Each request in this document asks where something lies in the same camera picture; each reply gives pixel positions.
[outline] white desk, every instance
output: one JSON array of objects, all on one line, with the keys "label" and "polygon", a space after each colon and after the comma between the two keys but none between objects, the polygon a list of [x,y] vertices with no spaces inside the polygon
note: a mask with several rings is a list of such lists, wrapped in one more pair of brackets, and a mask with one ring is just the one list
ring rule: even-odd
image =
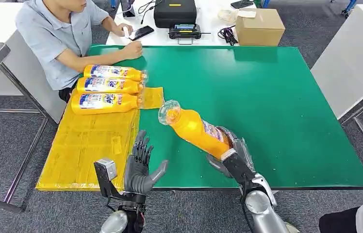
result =
[{"label": "white desk", "polygon": [[356,5],[311,72],[338,119],[363,99],[363,4]]},{"label": "white desk", "polygon": [[[0,43],[10,48],[10,53],[3,60],[18,81],[28,90],[53,122],[58,123],[66,107],[57,91],[53,91],[44,71],[15,24],[17,13],[22,3],[0,2]],[[22,93],[0,71],[0,96],[22,95]]]},{"label": "white desk", "polygon": [[[234,10],[234,8],[230,6],[230,3],[235,1],[237,0],[196,0],[196,7],[198,9],[196,24],[200,26],[200,30],[202,33],[211,34],[202,34],[201,39],[199,40],[193,39],[192,45],[230,46],[230,44],[227,44],[224,39],[218,37],[217,33],[220,29],[230,27],[234,25],[234,23],[229,24],[220,20],[217,17],[217,13],[221,9]],[[141,41],[143,45],[178,45],[177,39],[173,40],[168,37],[168,29],[156,27],[153,18],[154,10],[148,11],[144,18],[143,25],[140,24],[143,14],[138,14],[137,11],[140,6],[146,4],[147,2],[149,2],[149,0],[135,0],[133,8],[136,16],[123,17],[122,14],[119,14],[115,17],[115,22],[117,24],[126,23],[132,25],[134,29],[138,29],[147,25],[152,27],[154,29],[154,32],[139,39],[139,41]],[[253,4],[252,6],[249,6],[247,8],[256,8],[256,4]],[[121,5],[118,7],[118,12],[121,12]],[[113,33],[110,33],[109,37],[107,38],[106,45],[127,45],[129,42],[129,39],[118,37]]]}]

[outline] light blue shirt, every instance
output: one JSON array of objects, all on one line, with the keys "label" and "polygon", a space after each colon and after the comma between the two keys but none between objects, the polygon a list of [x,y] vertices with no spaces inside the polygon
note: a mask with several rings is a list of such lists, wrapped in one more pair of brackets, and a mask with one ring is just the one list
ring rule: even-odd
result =
[{"label": "light blue shirt", "polygon": [[91,25],[101,24],[108,16],[92,0],[87,0],[83,12],[72,12],[71,23],[64,23],[42,0],[29,0],[19,11],[16,26],[41,63],[52,89],[61,90],[71,87],[79,73],[57,61],[56,57],[66,48],[78,56],[86,56],[92,42]]}]

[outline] black pants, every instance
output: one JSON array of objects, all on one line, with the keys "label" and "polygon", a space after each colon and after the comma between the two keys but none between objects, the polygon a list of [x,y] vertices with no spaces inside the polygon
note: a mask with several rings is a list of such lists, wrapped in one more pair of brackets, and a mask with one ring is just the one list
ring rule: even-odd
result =
[{"label": "black pants", "polygon": [[342,212],[323,215],[319,219],[321,233],[357,233],[356,212],[358,207]]},{"label": "black pants", "polygon": [[71,92],[76,87],[77,81],[74,82],[72,87],[66,87],[63,90],[59,90],[59,97],[61,100],[64,100],[66,103],[70,99]]}]

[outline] green table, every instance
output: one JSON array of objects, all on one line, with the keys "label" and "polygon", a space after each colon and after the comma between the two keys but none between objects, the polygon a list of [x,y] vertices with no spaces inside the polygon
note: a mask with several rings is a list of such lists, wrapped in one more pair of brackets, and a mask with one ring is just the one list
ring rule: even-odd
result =
[{"label": "green table", "polygon": [[[93,46],[89,55],[120,46]],[[273,189],[363,188],[363,165],[297,48],[146,46],[117,63],[146,69],[166,100],[243,137],[256,170]],[[205,153],[142,110],[139,129],[154,145],[150,169],[169,160],[156,188],[237,187]]]}]

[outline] robotic thumb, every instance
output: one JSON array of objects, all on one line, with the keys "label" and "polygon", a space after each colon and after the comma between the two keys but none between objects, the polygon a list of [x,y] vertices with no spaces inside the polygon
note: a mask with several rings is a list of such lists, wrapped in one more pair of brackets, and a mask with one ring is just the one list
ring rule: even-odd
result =
[{"label": "robotic thumb", "polygon": [[164,176],[167,171],[167,164],[168,160],[162,161],[159,167],[148,176],[148,180],[151,180],[151,182],[153,182],[153,185],[155,185],[159,181],[159,179]]},{"label": "robotic thumb", "polygon": [[227,170],[227,168],[223,165],[221,161],[217,160],[210,154],[206,154],[206,160],[207,162],[209,162],[209,164],[212,167],[223,173],[227,178],[233,178],[233,176],[230,174],[230,172]]},{"label": "robotic thumb", "polygon": [[148,176],[134,175],[131,187],[136,193],[147,194],[153,186],[159,181],[159,179],[166,173],[168,160],[164,160],[157,170]]}]

